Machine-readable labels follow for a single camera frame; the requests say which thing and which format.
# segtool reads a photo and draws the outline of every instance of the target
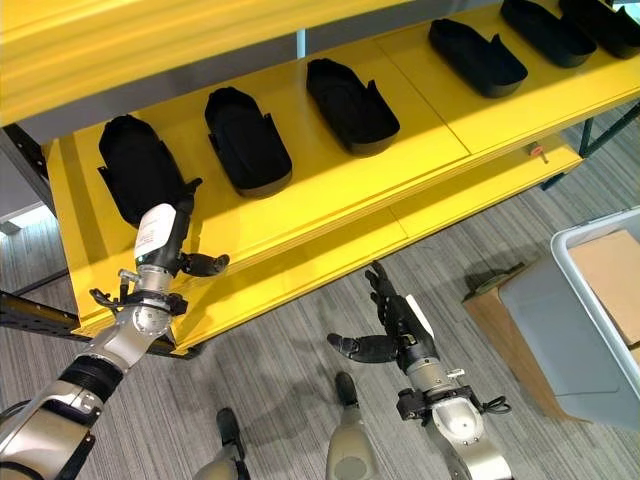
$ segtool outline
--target cardboard box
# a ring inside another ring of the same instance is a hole
[[[619,230],[569,249],[624,342],[640,342],[640,243]]]
[[[500,300],[498,288],[509,278],[503,277],[493,287],[465,300],[465,309],[545,415],[581,420],[562,410],[529,345]]]
[[[635,359],[636,363],[640,367],[640,347],[637,347],[631,350],[631,355],[633,355],[633,358]]]

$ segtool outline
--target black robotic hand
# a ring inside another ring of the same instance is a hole
[[[402,371],[421,358],[438,358],[431,334],[422,326],[407,300],[398,295],[382,265],[375,261],[367,270],[378,307],[378,318],[386,335],[348,338],[336,333],[327,336],[329,344],[345,357],[362,363],[396,360]]]

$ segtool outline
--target robot leg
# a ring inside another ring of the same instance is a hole
[[[194,480],[251,480],[244,463],[244,444],[233,410],[223,408],[216,415],[222,450],[196,473]]]
[[[344,406],[340,425],[335,429],[327,455],[327,480],[369,480],[378,468],[373,447],[364,428],[355,385],[344,372],[336,376],[338,396]]]

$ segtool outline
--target gray carpet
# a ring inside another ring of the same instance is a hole
[[[594,133],[623,110],[600,116]],[[576,145],[579,132],[565,133]],[[383,260],[431,320],[447,366],[464,368],[482,399],[505,394],[513,405],[511,415],[486,422],[519,480],[639,478],[640,437],[543,416],[462,308],[467,283],[544,255],[560,229],[640,203],[639,179],[635,122],[552,190],[533,188]],[[52,222],[2,240],[0,286],[11,291],[63,265],[56,235]],[[395,410],[396,393],[408,386],[397,367],[350,363],[324,341],[331,331],[382,332],[368,293],[359,271],[213,339],[195,360],[147,356],[109,401],[79,478],[190,478],[219,448],[216,411],[231,406],[254,479],[323,479],[340,414],[332,379],[343,369],[356,379],[382,478],[448,478],[418,424]],[[30,296],[70,309],[69,295],[62,279]],[[0,405],[32,396],[80,348],[0,329]]]

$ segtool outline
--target yellow shelving unit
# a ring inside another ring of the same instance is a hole
[[[402,1],[5,0],[0,125],[180,65]]]
[[[556,1],[541,3],[561,16]],[[431,47],[430,23],[380,35],[376,43],[472,154],[505,152],[640,95],[640,55],[615,58],[601,47],[582,65],[550,63],[500,15],[500,4],[451,16],[487,39],[499,34],[529,75],[513,94],[484,98]]]
[[[514,195],[581,159],[559,137],[542,140],[548,163],[517,150],[250,268],[178,288],[189,309],[172,326],[177,353]],[[112,322],[102,311],[76,333]]]
[[[345,153],[305,90],[310,59],[272,67],[135,112],[150,123],[186,180],[204,178],[185,251],[229,253],[213,279],[179,275],[189,300],[172,328],[177,352],[247,321],[372,259],[406,246],[581,161],[550,132],[640,94],[640,57],[597,52],[584,66],[550,65],[502,22],[499,5],[454,16],[500,33],[530,76],[513,95],[477,96],[433,52],[427,24],[365,39],[315,57],[349,65],[376,83],[401,130],[385,152]],[[239,197],[207,139],[207,95],[233,85],[273,115],[294,164],[283,191]],[[116,291],[133,268],[136,231],[119,216],[97,172],[103,125],[56,140],[48,168],[82,327],[112,321],[89,288]],[[548,163],[521,147],[538,140]]]

